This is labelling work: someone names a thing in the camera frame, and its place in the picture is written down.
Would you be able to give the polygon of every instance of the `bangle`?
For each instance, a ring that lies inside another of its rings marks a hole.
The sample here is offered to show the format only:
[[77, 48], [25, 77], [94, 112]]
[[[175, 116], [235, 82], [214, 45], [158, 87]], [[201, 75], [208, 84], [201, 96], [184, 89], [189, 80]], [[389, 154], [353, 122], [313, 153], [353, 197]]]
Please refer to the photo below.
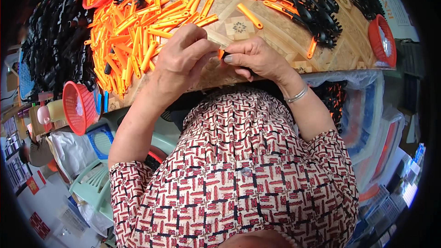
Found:
[[301, 97], [303, 97], [303, 96], [306, 94], [307, 91], [308, 91], [308, 85], [305, 84], [305, 87], [303, 88], [302, 91], [300, 91], [299, 94], [295, 95], [295, 96], [292, 97], [292, 98], [285, 98], [285, 97], [284, 97], [283, 99], [284, 99], [286, 102], [294, 102], [294, 101], [300, 99]]

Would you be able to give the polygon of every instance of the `patterned blouse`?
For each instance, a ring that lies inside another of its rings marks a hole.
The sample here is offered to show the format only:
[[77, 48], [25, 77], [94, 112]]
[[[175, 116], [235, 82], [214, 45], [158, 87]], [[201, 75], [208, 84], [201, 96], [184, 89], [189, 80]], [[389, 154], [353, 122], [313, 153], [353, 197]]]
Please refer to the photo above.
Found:
[[282, 231], [298, 247], [343, 247], [359, 208], [340, 136], [305, 142], [263, 91], [218, 94], [187, 115], [176, 149], [153, 173], [110, 169], [118, 247], [216, 247], [234, 234]]

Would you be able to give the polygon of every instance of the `blue plastic basket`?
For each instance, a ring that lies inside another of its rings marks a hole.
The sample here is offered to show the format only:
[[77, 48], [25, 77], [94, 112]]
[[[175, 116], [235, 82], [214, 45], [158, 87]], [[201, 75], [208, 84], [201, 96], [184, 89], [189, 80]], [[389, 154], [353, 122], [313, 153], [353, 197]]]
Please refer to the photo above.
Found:
[[89, 138], [98, 159], [107, 159], [109, 157], [108, 151], [113, 143], [113, 135], [109, 126], [104, 124], [99, 128], [89, 131], [87, 137]]
[[19, 86], [20, 86], [20, 97], [22, 99], [26, 98], [26, 95], [32, 91], [35, 85], [35, 81], [30, 79], [29, 67], [27, 64], [22, 62], [23, 52], [20, 54], [19, 62]]

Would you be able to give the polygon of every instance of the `black wire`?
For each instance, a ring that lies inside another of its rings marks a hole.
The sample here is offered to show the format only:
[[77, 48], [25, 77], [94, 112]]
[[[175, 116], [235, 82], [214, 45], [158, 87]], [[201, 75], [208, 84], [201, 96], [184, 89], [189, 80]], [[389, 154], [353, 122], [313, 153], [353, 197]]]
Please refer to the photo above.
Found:
[[17, 86], [17, 88], [14, 90], [14, 94], [12, 94], [11, 96], [9, 96], [9, 97], [7, 97], [7, 98], [0, 99], [0, 101], [3, 101], [3, 100], [6, 100], [6, 99], [9, 99], [9, 98], [11, 98], [12, 96], [14, 96], [14, 95], [15, 95], [15, 92], [17, 91], [17, 89], [19, 89], [18, 86]]

